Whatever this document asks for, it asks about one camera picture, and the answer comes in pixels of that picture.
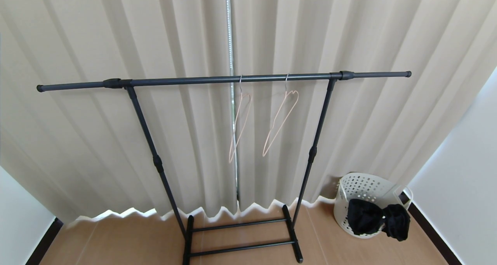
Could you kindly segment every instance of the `black cloth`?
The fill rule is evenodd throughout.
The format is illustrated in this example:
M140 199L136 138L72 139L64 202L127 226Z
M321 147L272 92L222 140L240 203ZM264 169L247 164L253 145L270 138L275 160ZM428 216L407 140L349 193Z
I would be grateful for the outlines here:
M355 235L374 234L385 224L383 232L398 241L404 241L408 236L410 216L400 204L391 204L382 210L374 203L351 199L347 220Z

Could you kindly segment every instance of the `baseboard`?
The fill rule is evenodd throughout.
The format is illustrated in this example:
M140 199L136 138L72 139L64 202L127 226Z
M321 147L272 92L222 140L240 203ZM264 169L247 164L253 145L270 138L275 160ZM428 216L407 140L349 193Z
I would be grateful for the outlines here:
M45 253L48 251L50 244L52 244L55 236L57 236L57 233L59 233L59 230L63 225L62 221L55 218L45 235L43 235L43 238L41 238L38 246L36 246L36 249L34 249L30 259L26 262L26 265L38 265L41 262L43 256L45 256Z
M403 203L406 203L409 200L405 193L402 193L399 197L401 198L401 201ZM435 245L438 251L440 251L440 254L442 254L442 256L445 258L445 261L447 261L449 265L462 265L457 256L451 251L442 237L438 235L435 228L431 226L431 224L428 222L428 219L424 217L424 215L419 211L414 203L411 203L408 211L412 218L417 221L419 226L421 226L426 235L428 235L428 238L430 238L431 242Z

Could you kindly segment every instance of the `laundry basket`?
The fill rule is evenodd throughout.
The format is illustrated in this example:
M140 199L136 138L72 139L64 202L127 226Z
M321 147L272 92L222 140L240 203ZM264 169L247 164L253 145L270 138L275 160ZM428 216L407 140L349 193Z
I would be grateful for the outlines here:
M406 192L410 198L405 204L402 204L398 196L401 191ZM335 220L350 235L368 239L378 235L384 225L376 233L355 235L347 221L348 201L353 198L369 201L382 209L390 204L400 204L407 210L412 202L412 191L408 187L365 173L349 173L340 179L339 192L333 210Z

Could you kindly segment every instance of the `curtain fold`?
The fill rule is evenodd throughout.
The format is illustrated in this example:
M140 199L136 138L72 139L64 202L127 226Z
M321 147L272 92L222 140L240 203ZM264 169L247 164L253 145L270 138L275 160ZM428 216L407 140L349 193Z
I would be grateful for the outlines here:
M0 164L69 222L170 210L124 90L38 84L229 75L226 0L0 0ZM137 88L179 208L236 212L229 84Z
M235 74L412 71L335 85L304 195L311 202L334 196L350 171L407 184L497 65L495 0L231 0L231 8ZM242 83L254 96L238 146L242 210L298 196L326 82L286 88L299 100L263 157L285 84Z

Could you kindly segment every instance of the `garment rack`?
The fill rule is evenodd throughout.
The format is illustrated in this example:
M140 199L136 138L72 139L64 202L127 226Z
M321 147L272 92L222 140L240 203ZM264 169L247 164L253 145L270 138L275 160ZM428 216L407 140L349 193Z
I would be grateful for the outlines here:
M179 228L181 229L181 233L183 234L185 240L184 252L183 252L183 265L188 265L190 263L190 258L194 256L220 254L229 251L241 251L244 249L273 247L282 244L291 244L297 262L302 263L304 258L302 257L302 252L300 251L299 242L295 234L295 223L297 222L297 216L299 214L300 204L302 203L302 197L306 189L307 180L309 179L309 174L311 172L311 166L312 163L314 162L314 158L316 157L318 151L318 140L321 134L321 130L323 129L323 123L325 121L326 111L328 109L328 105L330 104L330 97L332 95L335 83L337 81L344 81L353 78L384 78L384 77L400 77L400 76L410 77L411 72L406 71L406 72L354 73L350 71L340 71L335 73L322 73L322 74L254 75L254 76L243 76L242 79L240 79L239 76L212 76L212 77L197 77L197 78L143 79L143 80L122 80L116 78L116 79L108 79L104 81L93 81L86 83L62 83L58 85L44 85L44 86L38 85L36 89L39 92L46 92L50 90L74 90L80 88L123 88L128 92L128 95L133 103L133 107L135 108L136 115L138 116L138 120L140 121L140 125L142 127L145 138L147 139L147 143L149 145L152 154L152 160L154 162L154 166L156 167L157 172L160 175L160 179L162 180L164 189L167 193L167 197L169 198L172 210L174 212L174 215L176 216ZM284 217L280 219L254 221L247 223L236 223L236 224L214 226L214 227L193 228L193 216L190 215L188 217L188 222L185 229L185 226L183 225L183 222L181 220L181 216L179 215L178 206L176 205L176 201L174 200L174 196L172 195L171 187L169 187L169 183L167 182L167 178L165 176L164 168L162 165L162 160L160 159L160 156L157 154L154 141L152 140L149 129L147 127L147 122L145 122L145 118L143 116L143 112L135 92L135 87L191 85L199 83L241 83L241 82L258 82L258 81L284 81L284 80L288 81L328 80L328 87L326 90L325 101L323 103L323 108L321 109L321 115L319 117L318 127L316 129L316 135L314 136L314 143L312 144L312 147L309 150L309 159L307 162L306 171L304 173L304 178L302 180L302 187L300 188L300 193L298 196L295 213L293 215L293 220L290 217L288 207L284 205L283 206ZM217 249L213 251L200 251L195 253L191 252L192 236L194 232L212 231L224 228L241 227L241 226L257 225L257 224L265 224L265 223L275 223L275 222L286 223L288 234L290 236L289 240L284 242L268 242L264 244L256 244L253 246Z

